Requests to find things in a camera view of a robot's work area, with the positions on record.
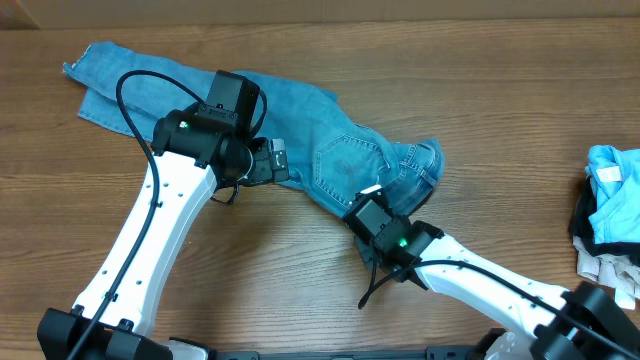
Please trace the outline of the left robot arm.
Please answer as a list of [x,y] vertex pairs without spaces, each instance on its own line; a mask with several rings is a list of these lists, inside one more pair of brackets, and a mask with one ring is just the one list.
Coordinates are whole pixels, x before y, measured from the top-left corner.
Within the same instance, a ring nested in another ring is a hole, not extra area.
[[213,359],[214,349],[155,342],[159,301],[186,235],[216,191],[288,180],[283,140],[258,137],[267,98],[244,76],[219,70],[207,97],[173,110],[145,142],[148,169],[110,253],[68,312],[48,309],[37,339],[48,359]]

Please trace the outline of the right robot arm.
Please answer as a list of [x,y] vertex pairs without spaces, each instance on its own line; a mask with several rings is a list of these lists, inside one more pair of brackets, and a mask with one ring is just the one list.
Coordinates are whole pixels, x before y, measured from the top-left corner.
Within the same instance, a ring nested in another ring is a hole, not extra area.
[[382,187],[356,194],[342,218],[371,259],[373,278],[359,304],[382,285],[410,281],[455,298],[520,337],[534,359],[636,359],[639,330],[601,288],[569,291],[493,263],[454,237],[391,208]]

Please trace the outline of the blue denim jeans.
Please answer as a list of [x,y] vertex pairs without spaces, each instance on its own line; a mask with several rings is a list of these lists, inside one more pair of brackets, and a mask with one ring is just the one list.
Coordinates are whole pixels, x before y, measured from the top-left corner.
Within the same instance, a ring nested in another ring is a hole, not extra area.
[[[118,109],[117,80],[128,71],[123,99],[134,127],[151,140],[156,122],[174,109],[194,103],[187,91],[205,97],[214,75],[176,61],[137,53],[112,42],[90,45],[63,73],[86,86],[79,116],[98,126],[131,135]],[[256,72],[245,72],[266,94],[256,107],[264,120],[258,134],[285,142],[290,178],[286,186],[302,190],[341,217],[355,194],[381,185],[392,209],[412,213],[441,179],[445,156],[434,138],[415,144],[392,143],[375,130],[353,122],[337,96],[315,85]],[[172,85],[177,80],[187,90]]]

